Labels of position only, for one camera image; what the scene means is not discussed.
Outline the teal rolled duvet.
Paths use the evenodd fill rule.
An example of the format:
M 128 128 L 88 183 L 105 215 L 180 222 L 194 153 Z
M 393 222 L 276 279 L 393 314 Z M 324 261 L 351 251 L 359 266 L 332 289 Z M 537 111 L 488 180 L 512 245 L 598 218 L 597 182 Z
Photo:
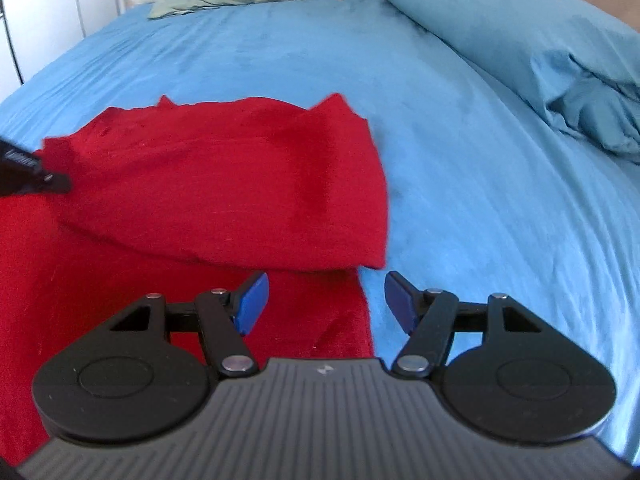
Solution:
M 639 160 L 639 35 L 582 0 L 387 0 L 552 129 Z

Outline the red knit sweater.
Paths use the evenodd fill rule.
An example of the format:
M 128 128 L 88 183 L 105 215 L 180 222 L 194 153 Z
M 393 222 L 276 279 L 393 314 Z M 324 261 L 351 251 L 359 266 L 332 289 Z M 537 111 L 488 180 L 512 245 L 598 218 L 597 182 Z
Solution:
M 264 271 L 269 301 L 247 337 L 259 362 L 373 356 L 358 271 L 385 263 L 386 181 L 368 122 L 342 96 L 111 107 L 41 155 L 70 192 L 1 202 L 9 463 L 47 439 L 38 368 L 149 292 L 185 302 Z

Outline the blue bed sheet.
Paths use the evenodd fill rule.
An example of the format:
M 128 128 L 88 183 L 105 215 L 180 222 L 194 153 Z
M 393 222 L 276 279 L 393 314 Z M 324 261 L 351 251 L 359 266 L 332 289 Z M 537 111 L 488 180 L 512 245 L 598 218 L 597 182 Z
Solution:
M 35 148 L 110 106 L 341 93 L 390 187 L 388 265 L 466 300 L 506 292 L 611 371 L 601 436 L 639 459 L 639 168 L 550 129 L 386 0 L 294 0 L 152 21 L 122 14 L 1 105 Z

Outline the white wardrobe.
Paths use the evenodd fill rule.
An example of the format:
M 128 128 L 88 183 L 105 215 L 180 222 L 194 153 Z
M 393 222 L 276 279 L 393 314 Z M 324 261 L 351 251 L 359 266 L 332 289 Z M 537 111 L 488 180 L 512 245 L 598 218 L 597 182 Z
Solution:
M 125 11 L 125 0 L 1 0 L 1 88 L 10 94 Z

